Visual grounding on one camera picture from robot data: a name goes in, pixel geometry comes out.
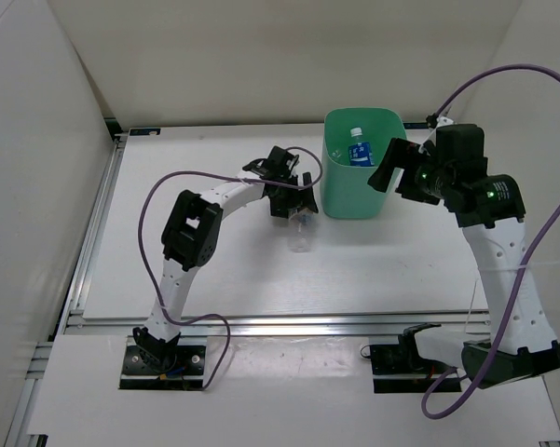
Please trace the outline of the white label plastic bottle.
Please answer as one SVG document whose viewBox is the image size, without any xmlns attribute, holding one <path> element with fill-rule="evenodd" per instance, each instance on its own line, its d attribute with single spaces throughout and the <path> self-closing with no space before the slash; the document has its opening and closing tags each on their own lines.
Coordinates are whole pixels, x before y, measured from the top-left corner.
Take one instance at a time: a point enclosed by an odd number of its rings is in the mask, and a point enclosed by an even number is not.
<svg viewBox="0 0 560 447">
<path fill-rule="evenodd" d="M 295 210 L 288 219 L 288 248 L 292 252 L 310 252 L 316 232 L 316 214 L 309 209 Z"/>
</svg>

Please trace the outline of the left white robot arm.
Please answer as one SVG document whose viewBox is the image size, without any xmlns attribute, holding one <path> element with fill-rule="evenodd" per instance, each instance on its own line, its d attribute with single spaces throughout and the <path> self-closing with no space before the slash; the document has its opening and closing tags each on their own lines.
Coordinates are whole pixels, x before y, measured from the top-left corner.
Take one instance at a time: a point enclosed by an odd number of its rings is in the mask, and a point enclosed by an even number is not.
<svg viewBox="0 0 560 447">
<path fill-rule="evenodd" d="M 290 219 L 301 211 L 318 212 L 314 186 L 320 175 L 299 174 L 296 167 L 302 147 L 275 146 L 268 156 L 243 166 L 235 177 L 212 174 L 218 185 L 202 192 L 179 193 L 160 241 L 163 270 L 156 276 L 148 259 L 143 227 L 149 205 L 164 182 L 183 176 L 180 170 L 158 179 L 141 207 L 137 241 L 143 266 L 155 289 L 155 303 L 144 325 L 132 336 L 143 362 L 156 373 L 171 373 L 178 364 L 177 347 L 185 321 L 181 319 L 192 283 L 217 248 L 222 222 L 247 205 L 268 199 L 275 218 Z"/>
</svg>

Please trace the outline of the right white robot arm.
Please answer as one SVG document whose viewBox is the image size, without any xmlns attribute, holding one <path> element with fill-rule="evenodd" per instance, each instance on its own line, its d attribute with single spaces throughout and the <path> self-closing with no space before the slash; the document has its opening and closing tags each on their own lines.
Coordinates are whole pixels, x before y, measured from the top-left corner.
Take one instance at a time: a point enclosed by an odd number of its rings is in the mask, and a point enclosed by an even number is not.
<svg viewBox="0 0 560 447">
<path fill-rule="evenodd" d="M 436 323 L 410 327 L 398 337 L 393 363 L 426 372 L 432 363 L 463 370 L 481 389 L 560 369 L 560 341 L 545 316 L 527 269 L 526 208 L 516 180 L 488 172 L 484 131 L 474 124 L 445 125 L 417 144 L 394 138 L 368 183 L 386 191 L 396 169 L 397 194 L 444 204 L 471 247 L 493 325 L 473 339 Z"/>
</svg>

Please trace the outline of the blue label plastic bottle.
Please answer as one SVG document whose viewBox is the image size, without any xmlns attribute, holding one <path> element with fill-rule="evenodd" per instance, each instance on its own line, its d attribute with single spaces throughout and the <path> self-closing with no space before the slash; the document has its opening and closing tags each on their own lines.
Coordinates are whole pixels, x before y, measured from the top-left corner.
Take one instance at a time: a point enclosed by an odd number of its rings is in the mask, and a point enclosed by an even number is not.
<svg viewBox="0 0 560 447">
<path fill-rule="evenodd" d="M 370 143 L 365 139 L 361 128 L 350 130 L 351 143 L 348 147 L 348 160 L 352 167 L 370 168 L 374 163 Z"/>
</svg>

